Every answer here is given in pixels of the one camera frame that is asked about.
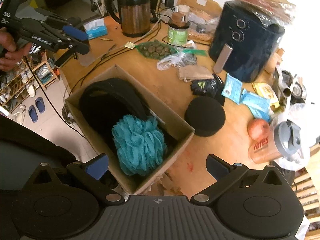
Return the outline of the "person's left hand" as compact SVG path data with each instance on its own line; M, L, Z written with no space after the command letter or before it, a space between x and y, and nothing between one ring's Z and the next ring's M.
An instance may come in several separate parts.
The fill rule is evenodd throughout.
M17 49L13 37L7 32L6 28L1 28L1 45L7 50L7 53L1 57L0 68L2 71L8 72L14 68L17 62L20 62L23 56L29 53L33 44L27 43L22 48Z

